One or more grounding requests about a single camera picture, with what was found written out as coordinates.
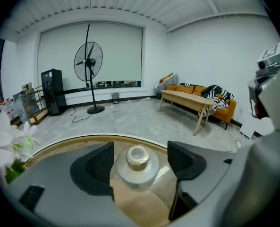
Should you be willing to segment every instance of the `fan base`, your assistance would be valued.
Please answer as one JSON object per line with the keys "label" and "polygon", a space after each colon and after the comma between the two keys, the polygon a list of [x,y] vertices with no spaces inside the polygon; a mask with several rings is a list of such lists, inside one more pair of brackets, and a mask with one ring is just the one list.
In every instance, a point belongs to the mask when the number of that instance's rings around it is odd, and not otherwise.
{"label": "fan base", "polygon": [[104,107],[103,106],[96,106],[96,107],[91,107],[87,110],[88,114],[97,114],[97,113],[101,113],[102,111],[104,111]]}

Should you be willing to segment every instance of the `wooden tabletop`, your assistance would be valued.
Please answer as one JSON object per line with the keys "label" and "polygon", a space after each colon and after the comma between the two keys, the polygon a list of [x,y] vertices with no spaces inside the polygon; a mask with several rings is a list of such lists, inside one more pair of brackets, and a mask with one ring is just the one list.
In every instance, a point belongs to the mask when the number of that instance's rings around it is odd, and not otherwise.
{"label": "wooden tabletop", "polygon": [[173,91],[173,90],[162,90],[161,92],[165,93],[165,94],[173,95],[173,96],[178,96],[181,98],[186,98],[190,101],[201,103],[201,104],[208,105],[208,106],[212,106],[212,105],[216,104],[214,101],[212,101],[208,98],[204,98],[202,96],[198,96],[195,94],[178,92],[178,91]]}

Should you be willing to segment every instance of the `shelf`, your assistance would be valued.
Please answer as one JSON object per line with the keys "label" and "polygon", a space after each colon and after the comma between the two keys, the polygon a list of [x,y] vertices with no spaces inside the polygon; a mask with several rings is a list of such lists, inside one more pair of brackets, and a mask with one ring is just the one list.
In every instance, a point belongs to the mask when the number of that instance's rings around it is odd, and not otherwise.
{"label": "shelf", "polygon": [[37,100],[37,101],[35,101],[35,102],[31,102],[31,103],[29,103],[29,104],[26,104],[25,107],[29,107],[29,106],[31,106],[31,105],[37,104],[37,103],[41,102],[42,100],[44,100],[44,98],[41,98],[41,99],[39,99],[39,100]]}
{"label": "shelf", "polygon": [[33,94],[36,94],[36,93],[40,93],[40,92],[42,92],[42,91],[43,91],[43,89],[42,89],[42,90],[38,90],[38,91],[31,92],[31,93],[26,93],[26,94],[24,94],[24,95],[21,95],[21,97],[30,96],[30,95],[33,95]]}
{"label": "shelf", "polygon": [[38,112],[34,113],[34,114],[33,114],[31,117],[29,117],[28,119],[31,119],[31,118],[33,118],[34,116],[39,115],[39,114],[42,113],[45,109],[47,109],[47,108],[40,109]]}
{"label": "shelf", "polygon": [[39,124],[47,115],[49,114],[47,108],[43,108],[39,110],[37,113],[29,117],[29,121],[31,125]]}

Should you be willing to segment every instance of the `zebra print blanket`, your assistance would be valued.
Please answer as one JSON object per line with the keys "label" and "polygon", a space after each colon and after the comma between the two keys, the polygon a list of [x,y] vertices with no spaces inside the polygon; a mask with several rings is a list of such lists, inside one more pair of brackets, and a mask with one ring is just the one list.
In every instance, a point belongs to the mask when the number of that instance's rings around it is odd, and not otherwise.
{"label": "zebra print blanket", "polygon": [[[234,95],[232,93],[228,92],[227,90],[225,90],[217,85],[212,85],[212,86],[209,86],[206,89],[204,89],[201,92],[201,96],[216,102],[216,104],[210,108],[209,115],[214,114],[218,107],[220,109],[229,108],[229,103],[234,98]],[[208,109],[206,109],[204,111],[203,117],[207,116],[207,113],[208,113],[207,110]]]}

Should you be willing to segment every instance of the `ceiling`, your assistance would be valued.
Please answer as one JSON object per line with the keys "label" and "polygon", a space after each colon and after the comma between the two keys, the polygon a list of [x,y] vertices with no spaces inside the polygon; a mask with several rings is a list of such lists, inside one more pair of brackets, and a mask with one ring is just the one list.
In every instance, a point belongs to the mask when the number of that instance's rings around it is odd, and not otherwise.
{"label": "ceiling", "polygon": [[208,17],[229,14],[266,16],[260,0],[20,0],[5,19],[3,39],[30,31],[36,24],[60,14],[78,11],[114,11],[134,14],[161,25],[167,32]]}

